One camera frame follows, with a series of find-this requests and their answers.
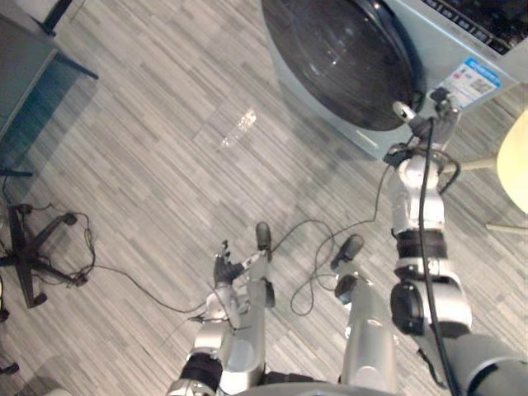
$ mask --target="washing machine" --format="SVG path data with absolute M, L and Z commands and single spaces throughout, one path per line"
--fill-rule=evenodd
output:
M 279 79 L 374 158 L 410 132 L 403 101 L 463 111 L 528 81 L 528 0 L 261 0 Z

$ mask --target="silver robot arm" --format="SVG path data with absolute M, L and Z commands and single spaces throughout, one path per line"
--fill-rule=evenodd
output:
M 459 277 L 447 258 L 444 204 L 438 192 L 441 152 L 458 119 L 458 111 L 450 105 L 447 92 L 438 100 L 438 117 L 424 120 L 401 103 L 394 106 L 409 122 L 420 143 L 412 149 L 395 147 L 386 161 L 396 168 L 389 183 L 393 197 L 393 235 L 397 240 L 399 259 L 395 273 L 400 282 L 391 294 L 393 322 L 410 335 L 420 348 L 420 355 L 430 367 L 437 383 L 446 383 L 446 372 L 432 329 L 431 310 L 427 298 L 419 233 L 419 205 L 426 164 L 423 141 L 433 133 L 433 154 L 428 173 L 423 223 L 427 265 L 432 280 L 436 316 L 449 362 L 449 375 L 454 377 L 461 395 L 519 395 L 528 391 L 526 357 L 497 339 L 470 332 L 472 312 Z
M 233 281 L 261 256 L 262 250 L 243 262 L 229 262 L 227 241 L 216 255 L 214 290 L 207 297 L 202 326 L 196 335 L 187 362 L 167 392 L 167 396 L 213 396 L 233 349 L 234 332 L 240 327 L 237 294 Z

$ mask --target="black wire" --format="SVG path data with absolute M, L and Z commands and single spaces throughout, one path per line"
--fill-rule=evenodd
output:
M 171 311 L 174 311 L 174 312 L 178 312 L 179 314 L 190 314 L 191 312 L 194 312 L 196 311 L 197 309 L 200 309 L 201 307 L 203 307 L 205 305 L 205 302 L 197 305 L 196 307 L 194 308 L 190 308 L 190 309 L 179 309 L 179 308 L 174 308 L 172 307 L 171 305 L 168 305 L 168 304 L 165 304 L 163 303 L 160 299 L 158 299 L 158 297 L 156 297 L 155 295 L 153 295 L 150 291 L 148 291 L 147 289 L 145 289 L 136 279 L 134 279 L 132 276 L 130 276 L 128 273 L 126 273 L 125 271 L 122 271 L 122 270 L 117 270 L 115 268 L 111 268 L 109 266 L 101 266 L 99 264 L 95 264 L 92 266 L 92 268 L 101 268 L 102 270 L 106 270 L 106 271 L 111 271 L 111 272 L 115 272 L 117 274 L 120 274 L 124 277 L 126 277 L 129 281 L 131 281 L 138 289 L 140 289 L 144 294 L 146 294 L 150 299 L 152 299 L 153 301 L 156 302 L 156 304 L 159 304 L 161 305 L 162 307 L 166 308 L 166 309 L 169 309 Z
M 42 207 L 42 208 L 33 208 L 33 210 L 47 210 L 48 208 L 53 208 L 53 209 L 57 210 L 58 212 L 61 212 L 61 210 L 57 209 L 57 207 L 55 207 L 51 203 L 49 203 L 47 206 Z M 108 266 L 96 265 L 97 254 L 96 254 L 95 245 L 93 244 L 93 233 L 92 233 L 92 229 L 90 227 L 90 217 L 87 214 L 82 213 L 82 212 L 67 212 L 67 213 L 69 213 L 71 215 L 74 215 L 74 216 L 77 216 L 77 217 L 78 216 L 83 217 L 86 220 L 86 226 L 84 228 L 84 233 L 83 233 L 84 234 L 84 242 L 86 243 L 88 251 L 90 252 L 90 254 L 92 256 L 92 259 L 91 259 L 89 264 L 87 264 L 86 266 L 83 266 L 78 271 L 70 273 L 69 276 L 71 276 L 74 279 L 75 278 L 79 278 L 81 276 L 82 277 L 86 277 L 86 276 L 88 276 L 88 274 L 90 274 L 93 271 L 94 268 L 101 268 L 102 270 L 112 271 L 112 272 L 115 272 L 115 273 L 118 273 L 118 274 L 121 274 L 121 275 L 125 276 L 139 290 L 141 290 L 150 299 L 152 299 L 156 304 L 158 304 L 158 305 L 160 305 L 160 306 L 162 306 L 162 307 L 164 307 L 166 309 L 170 309 L 171 311 L 178 312 L 179 314 L 189 314 L 189 313 L 194 312 L 197 309 L 199 309 L 199 308 L 201 308 L 201 307 L 203 307 L 205 305 L 205 302 L 204 302 L 204 303 L 201 303 L 200 305 L 197 305 L 195 308 L 192 308 L 192 309 L 179 309 L 179 308 L 172 307 L 169 304 L 163 303 L 160 299 L 158 299 L 156 296 L 154 296 L 150 291 L 145 289 L 136 279 L 134 279 L 127 272 L 122 271 L 122 270 L 118 270 L 118 269 L 115 269 L 115 268 L 111 268 L 111 267 L 108 267 Z M 39 256 L 39 259 L 45 261 L 48 266 L 51 266 L 51 260 L 50 260 L 49 257 L 41 255 L 41 256 Z M 46 280 L 43 276 L 41 276 L 39 274 L 33 274 L 33 276 L 35 278 L 37 278 L 39 281 L 45 283 L 46 285 L 58 286 L 58 285 L 63 285 L 65 283 L 67 283 L 65 281 L 50 282 L 49 280 Z
M 449 189 L 449 187 L 453 185 L 453 183 L 456 181 L 456 179 L 458 179 L 460 173 L 462 172 L 462 167 L 460 166 L 460 163 L 458 161 L 451 158 L 447 154 L 444 155 L 448 157 L 448 159 L 455 165 L 455 172 L 453 173 L 449 181 L 440 189 L 440 195 L 444 194 Z
M 317 280 L 317 282 L 319 283 L 319 285 L 321 285 L 321 287 L 323 287 L 325 290 L 328 290 L 328 291 L 333 291 L 333 289 L 330 289 L 326 286 L 324 286 L 323 284 L 321 284 L 320 282 L 320 277 L 324 277 L 324 276 L 334 276 L 334 274 L 318 274 L 318 270 L 324 266 L 328 259 L 331 257 L 332 255 L 332 251 L 333 251 L 333 248 L 335 246 L 335 237 L 341 233 L 344 233 L 346 231 L 348 231 L 349 229 L 352 229 L 354 227 L 358 227 L 360 225 L 363 225 L 363 224 L 369 224 L 369 223 L 374 223 L 377 219 L 377 216 L 378 216 L 378 209 L 379 209 L 379 206 L 380 206 L 380 195 L 381 195 L 381 188 L 384 184 L 384 179 L 385 177 L 387 176 L 387 172 L 389 171 L 389 168 L 390 166 L 387 166 L 384 171 L 383 171 L 383 174 L 381 176 L 381 179 L 379 180 L 379 184 L 378 184 L 378 189 L 376 191 L 376 197 L 375 197 L 375 205 L 374 205 L 374 211 L 373 211 L 373 214 L 372 214 L 372 217 L 370 219 L 366 219 L 366 220 L 362 220 L 362 221 L 358 221 L 354 224 L 349 224 L 347 225 L 346 227 L 342 228 L 342 229 L 339 229 L 338 231 L 336 231 L 335 233 L 333 233 L 330 229 L 330 227 L 324 223 L 323 221 L 321 220 L 316 220 L 316 219 L 306 219 L 304 221 L 301 221 L 300 223 L 298 223 L 297 225 L 295 225 L 276 245 L 275 247 L 272 249 L 272 251 L 274 252 L 275 250 L 277 250 L 281 245 L 282 243 L 295 231 L 297 230 L 299 227 L 301 227 L 302 225 L 304 224 L 307 224 L 307 223 L 316 223 L 316 224 L 323 224 L 327 230 L 330 232 L 330 234 L 319 244 L 318 246 L 318 249 L 315 253 L 315 257 L 314 257 L 314 260 L 313 260 L 313 270 L 310 272 L 309 274 L 309 277 L 294 291 L 294 293 L 291 295 L 291 298 L 290 298 L 290 309 L 291 311 L 298 315 L 298 316 L 307 316 L 309 315 L 312 310 L 314 309 L 314 304 L 315 304 L 315 298 L 314 298 L 314 280 Z M 326 245 L 326 243 L 328 241 L 332 241 L 332 247 L 331 249 L 329 250 L 327 256 L 324 258 L 324 260 L 322 260 L 321 262 L 318 261 L 318 257 L 319 257 L 319 253 L 321 252 L 321 249 L 323 249 L 324 245 Z M 304 287 L 306 287 L 306 285 L 309 287 L 309 293 L 310 293 L 310 300 L 309 300 L 309 307 L 308 309 L 306 309 L 305 311 L 299 311 L 295 308 L 295 299 L 297 297 L 297 295 L 299 295 L 299 293 L 303 290 Z
M 427 193 L 427 180 L 429 178 L 429 169 L 431 167 L 431 146 L 432 146 L 432 134 L 435 129 L 436 120 L 431 118 L 431 130 L 427 138 L 427 150 L 426 150 L 426 163 L 423 171 L 422 189 L 420 190 L 420 205 L 418 211 L 418 226 L 420 229 L 420 245 L 422 250 L 422 262 L 423 262 L 423 275 L 426 282 L 427 290 L 427 301 L 429 303 L 429 310 L 431 311 L 431 328 L 435 336 L 436 345 L 438 347 L 438 353 L 440 355 L 441 364 L 445 372 L 445 378 L 449 385 L 450 392 L 453 396 L 458 396 L 459 389 L 456 380 L 453 376 L 453 372 L 450 368 L 449 359 L 447 357 L 446 345 L 444 344 L 444 338 L 442 337 L 440 324 L 438 323 L 438 315 L 436 313 L 435 297 L 432 289 L 431 273 L 429 272 L 429 261 L 427 260 L 426 252 L 426 230 L 424 224 L 424 208 L 426 203 Z

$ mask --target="control panel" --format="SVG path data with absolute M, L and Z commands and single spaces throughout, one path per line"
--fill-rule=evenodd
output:
M 528 0 L 422 0 L 501 55 L 528 37 Z

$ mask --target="label sticker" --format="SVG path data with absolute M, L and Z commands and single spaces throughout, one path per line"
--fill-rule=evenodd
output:
M 495 72 L 469 58 L 440 85 L 453 94 L 456 105 L 464 108 L 499 88 L 501 80 Z

